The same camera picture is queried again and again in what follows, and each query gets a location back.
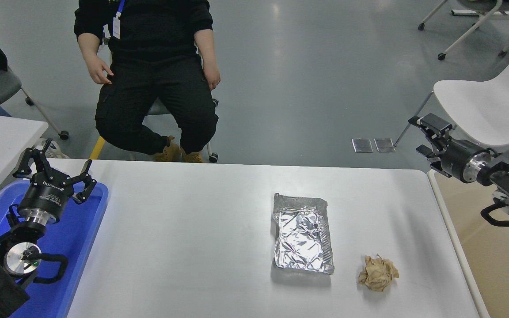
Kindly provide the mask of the person's right hand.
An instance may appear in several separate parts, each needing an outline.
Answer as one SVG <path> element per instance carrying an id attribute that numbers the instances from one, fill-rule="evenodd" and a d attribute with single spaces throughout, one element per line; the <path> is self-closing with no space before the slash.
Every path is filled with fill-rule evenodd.
<path id="1" fill-rule="evenodd" d="M 99 85 L 111 85 L 112 82 L 108 76 L 113 76 L 113 72 L 108 64 L 98 56 L 90 56 L 84 59 L 91 80 Z"/>

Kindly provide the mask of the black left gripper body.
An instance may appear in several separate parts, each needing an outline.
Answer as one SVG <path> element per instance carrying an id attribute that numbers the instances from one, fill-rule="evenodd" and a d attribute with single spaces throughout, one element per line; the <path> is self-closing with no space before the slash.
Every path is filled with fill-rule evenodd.
<path id="1" fill-rule="evenodd" d="M 69 176 L 53 170 L 50 176 L 45 172 L 35 173 L 30 186 L 18 205 L 18 213 L 26 218 L 30 211 L 43 211 L 53 218 L 62 217 L 68 200 L 73 195 L 73 186 L 67 185 Z"/>

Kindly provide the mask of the person's left hand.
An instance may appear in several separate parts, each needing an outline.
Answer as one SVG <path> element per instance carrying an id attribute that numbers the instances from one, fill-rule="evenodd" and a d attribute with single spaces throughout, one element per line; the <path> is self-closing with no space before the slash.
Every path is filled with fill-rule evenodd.
<path id="1" fill-rule="evenodd" d="M 203 73 L 209 90 L 213 91 L 221 82 L 220 68 L 217 62 L 204 62 Z"/>

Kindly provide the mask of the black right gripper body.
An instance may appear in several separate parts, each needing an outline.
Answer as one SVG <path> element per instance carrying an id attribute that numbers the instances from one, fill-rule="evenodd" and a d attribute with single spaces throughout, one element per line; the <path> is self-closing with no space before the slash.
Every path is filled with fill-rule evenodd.
<path id="1" fill-rule="evenodd" d="M 433 144 L 434 161 L 430 167 L 447 177 L 455 177 L 462 182 L 474 182 L 475 176 L 467 167 L 477 155 L 477 145 L 468 140 L 440 140 Z"/>

